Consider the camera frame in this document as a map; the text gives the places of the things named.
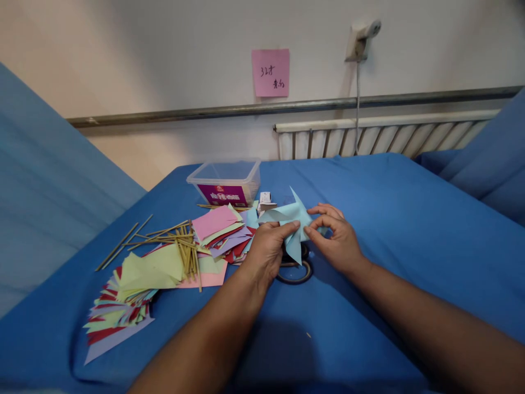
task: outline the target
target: metal pipe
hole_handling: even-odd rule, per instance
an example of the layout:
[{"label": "metal pipe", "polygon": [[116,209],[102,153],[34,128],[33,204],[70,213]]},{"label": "metal pipe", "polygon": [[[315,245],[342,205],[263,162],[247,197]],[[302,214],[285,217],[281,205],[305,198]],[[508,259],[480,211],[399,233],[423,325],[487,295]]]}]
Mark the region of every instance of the metal pipe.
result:
[{"label": "metal pipe", "polygon": [[[429,93],[408,93],[398,95],[361,97],[361,108],[390,107],[404,105],[436,104],[445,102],[480,101],[511,99],[522,86],[504,88],[451,90]],[[353,109],[355,97],[332,98],[329,100],[292,101],[267,104],[251,104],[228,107],[176,109],[173,111],[142,112],[98,117],[69,118],[67,121],[75,128],[92,128],[115,125],[157,123],[177,120],[214,119],[249,115],[269,115],[294,112],[331,111]]]}]

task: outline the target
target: radiator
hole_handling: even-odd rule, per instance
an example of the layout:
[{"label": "radiator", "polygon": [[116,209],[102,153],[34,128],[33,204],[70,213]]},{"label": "radiator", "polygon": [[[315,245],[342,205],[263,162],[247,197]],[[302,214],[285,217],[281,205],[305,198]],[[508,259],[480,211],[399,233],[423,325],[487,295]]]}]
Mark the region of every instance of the radiator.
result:
[{"label": "radiator", "polygon": [[281,123],[274,126],[279,159],[316,159],[355,154],[401,153],[411,159],[433,150],[462,149],[499,110],[430,113]]}]

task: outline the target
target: clear plastic container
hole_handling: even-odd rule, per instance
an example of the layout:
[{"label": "clear plastic container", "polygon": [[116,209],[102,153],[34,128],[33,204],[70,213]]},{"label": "clear plastic container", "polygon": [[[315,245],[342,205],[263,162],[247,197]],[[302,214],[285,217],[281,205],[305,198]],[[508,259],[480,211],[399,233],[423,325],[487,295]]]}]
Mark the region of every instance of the clear plastic container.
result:
[{"label": "clear plastic container", "polygon": [[210,205],[251,207],[261,186],[261,160],[207,161],[186,179]]}]

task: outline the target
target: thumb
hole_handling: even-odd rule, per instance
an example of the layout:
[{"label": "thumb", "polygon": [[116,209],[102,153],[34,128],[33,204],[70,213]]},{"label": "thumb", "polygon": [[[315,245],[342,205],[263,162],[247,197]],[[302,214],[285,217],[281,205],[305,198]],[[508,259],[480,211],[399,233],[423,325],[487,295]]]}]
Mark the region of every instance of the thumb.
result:
[{"label": "thumb", "polygon": [[275,229],[275,233],[283,240],[290,234],[296,232],[299,229],[301,222],[293,221],[285,225],[279,226]]},{"label": "thumb", "polygon": [[320,232],[314,230],[310,226],[305,226],[305,233],[312,240],[315,246],[317,246],[320,250],[323,249],[327,239]]}]

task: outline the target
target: wire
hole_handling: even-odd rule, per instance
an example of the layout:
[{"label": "wire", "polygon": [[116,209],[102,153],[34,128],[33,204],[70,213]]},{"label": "wire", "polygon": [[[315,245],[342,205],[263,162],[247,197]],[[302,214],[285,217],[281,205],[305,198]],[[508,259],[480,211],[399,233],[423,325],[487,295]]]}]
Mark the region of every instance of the wire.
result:
[{"label": "wire", "polygon": [[358,156],[358,147],[357,144],[359,142],[359,105],[361,102],[361,78],[359,76],[359,65],[361,62],[357,62],[357,70],[356,70],[356,80],[357,80],[357,105],[355,108],[355,145],[354,145],[354,156]]}]

